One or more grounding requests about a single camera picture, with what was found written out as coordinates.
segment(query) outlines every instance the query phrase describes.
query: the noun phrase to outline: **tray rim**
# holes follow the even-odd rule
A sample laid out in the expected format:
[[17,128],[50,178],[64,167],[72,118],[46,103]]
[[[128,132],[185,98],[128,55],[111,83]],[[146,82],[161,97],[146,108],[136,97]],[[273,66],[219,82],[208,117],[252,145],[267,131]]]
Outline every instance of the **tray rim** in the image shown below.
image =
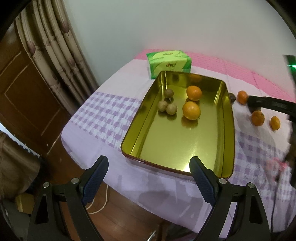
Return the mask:
[[[209,76],[205,76],[205,75],[201,75],[201,74],[186,73],[186,72],[180,72],[180,71],[169,71],[169,70],[163,70],[163,71],[160,71],[159,74],[158,74],[158,76],[159,76],[161,73],[166,73],[166,72],[174,72],[174,73],[183,74],[183,75],[191,75],[191,74],[194,74],[194,75],[199,75],[199,76],[203,76],[203,77],[207,77],[207,78],[216,79],[216,78],[209,77]],[[138,158],[138,157],[132,156],[132,155],[130,155],[130,154],[127,154],[127,153],[125,153],[125,152],[122,150],[122,144],[123,144],[123,142],[124,142],[124,140],[125,140],[125,138],[126,138],[126,135],[127,135],[128,131],[129,131],[129,129],[131,128],[131,125],[132,125],[134,119],[135,119],[136,116],[138,115],[138,112],[139,112],[139,109],[140,109],[140,107],[141,107],[141,105],[142,105],[142,103],[143,103],[143,100],[146,98],[148,92],[149,92],[150,89],[152,88],[152,86],[153,86],[153,84],[155,83],[155,81],[157,80],[158,76],[155,78],[155,80],[154,80],[153,83],[151,84],[150,88],[148,89],[147,93],[145,94],[144,98],[142,99],[142,102],[141,102],[141,104],[140,104],[140,106],[139,106],[139,108],[138,108],[138,110],[137,110],[137,112],[136,112],[136,114],[135,114],[133,120],[131,121],[130,126],[128,127],[128,129],[127,129],[127,131],[126,131],[126,134],[125,134],[125,136],[124,136],[124,138],[123,138],[123,140],[122,140],[122,142],[121,142],[121,145],[120,145],[121,153],[122,153],[125,157],[129,158],[130,160],[137,161],[137,162],[140,162],[140,163],[144,163],[144,164],[146,164],[146,165],[148,165],[148,166],[151,166],[151,167],[155,167],[155,168],[158,168],[158,169],[161,169],[161,170],[165,170],[165,171],[168,171],[168,172],[173,172],[173,173],[182,174],[182,175],[185,175],[185,176],[192,176],[191,172],[185,172],[185,171],[181,171],[181,170],[177,170],[177,169],[172,169],[172,168],[169,168],[169,167],[161,166],[161,165],[158,165],[158,164],[155,164],[155,163],[152,163],[152,162],[146,161],[146,160],[144,160],[144,159],[141,159],[141,158]],[[222,81],[222,82],[225,84],[226,89],[227,89],[227,85],[226,85],[226,83],[225,83],[223,80],[220,80],[220,79],[216,79],[216,80]],[[232,112],[233,133],[234,133],[234,138],[233,138],[233,141],[234,141],[234,143],[233,143],[233,146],[234,146],[234,152],[233,152],[233,165],[232,165],[232,172],[231,172],[231,174],[230,174],[228,177],[223,177],[223,178],[225,178],[225,179],[228,179],[228,178],[230,178],[230,177],[232,176],[232,174],[233,174],[233,172],[234,172],[234,161],[235,161],[235,160],[234,160],[234,159],[235,159],[235,128],[234,128],[234,116],[233,116],[232,105],[231,105],[231,112]]]

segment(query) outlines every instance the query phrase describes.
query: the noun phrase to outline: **white cable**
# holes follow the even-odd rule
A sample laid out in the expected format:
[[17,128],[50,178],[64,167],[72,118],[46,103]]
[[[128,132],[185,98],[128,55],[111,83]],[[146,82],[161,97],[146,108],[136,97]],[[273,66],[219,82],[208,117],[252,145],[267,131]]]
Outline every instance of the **white cable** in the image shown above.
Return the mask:
[[93,204],[94,204],[94,199],[93,201],[91,202],[91,204],[86,208],[86,210],[88,210]]
[[[103,207],[102,207],[100,210],[98,210],[98,211],[95,211],[95,212],[93,212],[93,213],[88,213],[88,214],[96,214],[96,213],[102,211],[103,208],[106,206],[106,204],[107,204],[107,202],[108,202],[108,187],[109,187],[109,186],[107,185],[107,187],[106,187],[106,200],[105,200],[105,203],[104,203]],[[93,199],[93,201],[91,202],[90,206],[86,208],[86,210],[88,210],[93,204],[94,204],[94,199]]]

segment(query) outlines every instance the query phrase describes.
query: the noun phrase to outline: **gold metal tray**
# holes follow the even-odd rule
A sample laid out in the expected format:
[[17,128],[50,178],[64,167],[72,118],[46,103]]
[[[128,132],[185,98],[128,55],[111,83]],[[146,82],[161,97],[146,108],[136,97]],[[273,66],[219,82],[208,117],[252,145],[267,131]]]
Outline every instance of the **gold metal tray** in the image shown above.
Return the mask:
[[[202,90],[201,116],[188,120],[182,106],[186,88]],[[174,91],[175,115],[157,109],[165,89]],[[191,175],[189,160],[198,156],[218,177],[228,178],[234,166],[234,121],[226,84],[214,78],[183,72],[162,71],[144,97],[121,144],[131,159],[171,172]]]

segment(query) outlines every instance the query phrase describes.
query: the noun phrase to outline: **screw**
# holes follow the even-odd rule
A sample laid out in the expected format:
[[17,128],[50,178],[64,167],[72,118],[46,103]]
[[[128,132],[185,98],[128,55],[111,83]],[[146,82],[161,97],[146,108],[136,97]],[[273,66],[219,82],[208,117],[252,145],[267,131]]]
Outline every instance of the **screw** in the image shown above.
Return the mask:
[[254,188],[255,185],[253,183],[248,183],[249,188]]
[[73,179],[71,180],[71,182],[72,182],[73,184],[76,184],[76,183],[79,182],[79,178],[75,177],[75,178],[73,178]]
[[224,178],[220,178],[220,179],[219,179],[219,182],[220,182],[221,184],[226,184],[226,183],[227,183],[227,181],[226,181]]
[[43,183],[43,185],[42,185],[44,188],[47,188],[47,187],[49,187],[49,182],[45,182],[45,183]]

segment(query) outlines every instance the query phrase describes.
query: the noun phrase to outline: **tissue box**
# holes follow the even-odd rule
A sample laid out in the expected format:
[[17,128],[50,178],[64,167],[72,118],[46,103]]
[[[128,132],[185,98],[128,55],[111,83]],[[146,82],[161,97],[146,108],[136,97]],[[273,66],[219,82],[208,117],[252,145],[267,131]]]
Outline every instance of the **tissue box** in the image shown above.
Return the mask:
[[190,73],[191,58],[181,50],[148,53],[147,59],[151,79],[155,79],[163,70]]

